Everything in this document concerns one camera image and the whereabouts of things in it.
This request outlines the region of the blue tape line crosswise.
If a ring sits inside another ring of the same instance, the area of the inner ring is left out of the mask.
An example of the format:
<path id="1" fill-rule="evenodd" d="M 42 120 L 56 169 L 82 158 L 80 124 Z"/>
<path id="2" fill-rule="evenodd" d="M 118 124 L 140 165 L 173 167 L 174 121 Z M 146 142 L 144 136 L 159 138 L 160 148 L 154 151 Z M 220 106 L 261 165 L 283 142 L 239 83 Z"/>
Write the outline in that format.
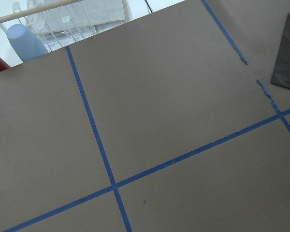
<path id="1" fill-rule="evenodd" d="M 186 160 L 186 159 L 188 159 L 188 158 L 190 158 L 192 156 L 195 156 L 195 155 L 197 155 L 199 153 L 202 153 L 202 152 L 204 152 L 206 150 L 209 150 L 209 149 L 211 149 L 211 148 L 213 148 L 215 146 L 218 146 L 218 145 L 220 145 L 222 143 L 225 143 L 225 142 L 227 142 L 229 140 L 232 140 L 232 139 L 234 139 L 236 137 L 239 137 L 239 136 L 241 136 L 241 135 L 243 135 L 245 133 L 248 133 L 248 132 L 250 132 L 252 130 L 255 130 L 255 129 L 260 128 L 262 126 L 265 126 L 265 125 L 267 125 L 269 123 L 272 123 L 272 122 L 274 122 L 274 121 L 276 121 L 278 119 L 280 119 L 279 115 L 271 116 L 271 117 L 269 117 L 267 119 L 264 119 L 264 120 L 262 120 L 262 121 L 260 121 L 258 123 L 255 123 L 255 124 L 253 124 L 251 126 L 248 126 L 248 127 L 244 128 L 244 129 L 242 129 L 240 131 L 237 131 L 237 132 L 232 133 L 230 135 L 227 135 L 227 136 L 225 136 L 223 138 L 220 138 L 220 139 L 218 139 L 218 140 L 216 140 L 216 141 L 214 141 L 212 143 L 203 145 L 203 146 L 201 146 L 201 147 L 199 147 L 199 148 L 197 148 L 195 150 L 192 150 L 192 151 L 190 151 L 188 153 L 185 153 L 185 154 L 183 154 L 181 156 L 178 156 L 178 157 L 176 157 L 174 159 L 168 160 L 168 161 L 166 161 L 166 162 L 164 162 L 162 164 L 159 164 L 159 165 L 157 165 L 155 167 L 152 167 L 152 168 L 150 168 L 148 170 L 145 170 L 145 171 L 143 171 L 143 172 L 141 172 L 139 174 L 136 174 L 134 176 L 126 178 L 126 179 L 124 179 L 122 181 L 119 181 L 119 182 L 116 183 L 116 186 L 118 188 L 122 187 L 122 186 L 125 186 L 125 185 L 127 185 L 129 183 L 132 183 L 132 182 L 138 180 L 138 179 L 141 179 L 141 178 L 143 178 L 145 176 L 151 175 L 151 174 L 153 174 L 153 173 L 155 173 L 157 171 L 165 169 L 165 168 L 167 168 L 167 167 L 169 167 L 171 165 L 174 165 L 174 164 L 176 164 L 178 162 Z M 26 228 L 28 226 L 31 226 L 31 225 L 33 225 L 35 223 L 38 223 L 38 222 L 40 222 L 42 220 L 45 220 L 47 218 L 53 217 L 53 216 L 55 216 L 57 214 L 60 214 L 60 213 L 66 211 L 68 209 L 74 208 L 74 207 L 76 207 L 78 205 L 81 205 L 81 204 L 83 204 L 83 203 L 85 203 L 87 201 L 95 199 L 95 198 L 97 198 L 99 196 L 102 196 L 102 195 L 104 195 L 104 194 L 106 194 L 108 192 L 111 192 L 111 191 L 113 191 L 113 188 L 111 186 L 105 187 L 105 188 L 103 188 L 101 190 L 98 190 L 98 191 L 92 193 L 92 194 L 89 194 L 89 195 L 84 196 L 84 197 L 82 197 L 80 199 L 77 199 L 77 200 L 75 200 L 75 201 L 73 201 L 71 203 L 68 203 L 68 204 L 63 205 L 63 206 L 61 206 L 59 208 L 56 208 L 56 209 L 54 209 L 52 211 L 44 213 L 44 214 L 42 214 L 42 215 L 40 215 L 38 217 L 35 217 L 33 219 L 30 219 L 28 221 L 20 223 L 20 224 L 18 224 L 16 226 L 13 226 L 11 228 L 8 228 L 6 231 L 7 232 L 17 232 L 17 231 L 19 231 L 21 229 L 24 229 L 24 228 Z"/>

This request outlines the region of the wooden dowel rod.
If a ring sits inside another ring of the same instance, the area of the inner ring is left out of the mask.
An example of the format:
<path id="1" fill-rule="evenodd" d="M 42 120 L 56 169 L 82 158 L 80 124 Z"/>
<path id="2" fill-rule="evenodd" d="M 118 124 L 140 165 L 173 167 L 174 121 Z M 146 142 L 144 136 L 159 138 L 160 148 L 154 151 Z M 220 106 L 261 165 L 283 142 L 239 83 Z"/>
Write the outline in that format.
<path id="1" fill-rule="evenodd" d="M 15 20 L 15 19 L 21 18 L 21 17 L 25 17 L 25 16 L 37 14 L 37 13 L 40 13 L 40 12 L 48 11 L 48 10 L 51 10 L 51 9 L 55 9 L 55 8 L 62 7 L 62 6 L 65 6 L 65 5 L 69 5 L 69 4 L 76 3 L 76 2 L 79 2 L 79 0 L 58 0 L 58 1 L 53 2 L 53 3 L 45 4 L 45 5 L 42 5 L 42 6 L 38 6 L 38 7 L 35 7 L 35 8 L 31 8 L 31 9 L 28 9 L 28 10 L 21 11 L 21 12 L 18 12 L 18 13 L 2 16 L 2 17 L 0 17 L 0 23 L 4 23 L 4 22 L 8 22 L 8 21 L 11 21 L 11 20 Z"/>

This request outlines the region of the light blue plastic cup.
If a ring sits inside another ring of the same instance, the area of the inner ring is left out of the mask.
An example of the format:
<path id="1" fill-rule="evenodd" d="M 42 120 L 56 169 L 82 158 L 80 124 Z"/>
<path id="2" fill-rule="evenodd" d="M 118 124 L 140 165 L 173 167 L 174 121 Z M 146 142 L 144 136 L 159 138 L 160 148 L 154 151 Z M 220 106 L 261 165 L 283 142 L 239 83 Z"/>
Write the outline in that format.
<path id="1" fill-rule="evenodd" d="M 41 40 L 23 24 L 10 26 L 6 36 L 13 50 L 23 62 L 48 53 Z"/>

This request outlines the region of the blue tape line lengthwise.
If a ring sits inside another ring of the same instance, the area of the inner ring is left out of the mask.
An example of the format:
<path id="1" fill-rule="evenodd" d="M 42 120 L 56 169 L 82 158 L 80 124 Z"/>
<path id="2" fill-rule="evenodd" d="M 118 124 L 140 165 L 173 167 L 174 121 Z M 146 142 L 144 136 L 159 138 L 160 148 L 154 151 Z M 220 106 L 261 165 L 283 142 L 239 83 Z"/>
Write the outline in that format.
<path id="1" fill-rule="evenodd" d="M 108 178 L 109 178 L 109 181 L 111 183 L 112 191 L 113 191 L 114 196 L 116 198 L 116 202 L 117 202 L 118 208 L 120 210 L 120 214 L 122 216 L 126 231 L 131 232 L 132 231 L 131 224 L 130 224 L 127 212 L 125 210 L 122 198 L 120 196 L 118 186 L 117 186 L 117 183 L 115 181 L 113 171 L 111 169 L 111 165 L 110 165 L 108 157 L 105 153 L 103 143 L 101 141 L 101 138 L 100 138 L 100 135 L 99 135 L 99 132 L 98 132 L 98 129 L 97 129 L 90 105 L 89 105 L 89 102 L 87 100 L 87 96 L 86 96 L 86 92 L 85 92 L 83 84 L 82 84 L 82 80 L 79 76 L 79 73 L 78 73 L 78 70 L 77 70 L 77 67 L 76 67 L 76 64 L 75 64 L 75 61 L 73 59 L 73 55 L 72 55 L 72 52 L 71 52 L 71 49 L 69 46 L 66 47 L 66 51 L 67 51 L 68 58 L 69 58 L 69 61 L 70 61 L 71 67 L 72 67 L 72 71 L 73 71 L 73 74 L 75 76 L 75 79 L 76 79 L 76 82 L 77 82 L 77 85 L 78 85 L 78 88 L 79 88 L 79 91 L 80 91 L 80 94 L 81 94 L 81 97 L 83 100 L 85 110 L 87 112 L 88 119 L 90 121 L 90 125 L 91 125 L 93 133 L 94 133 L 95 140 L 97 142 L 97 145 L 98 145 L 98 148 L 99 148 L 99 151 L 100 151 L 100 154 L 101 154 L 101 157 L 102 157 L 102 160 L 103 160 L 103 163 L 104 163 L 104 166 L 105 166 Z"/>

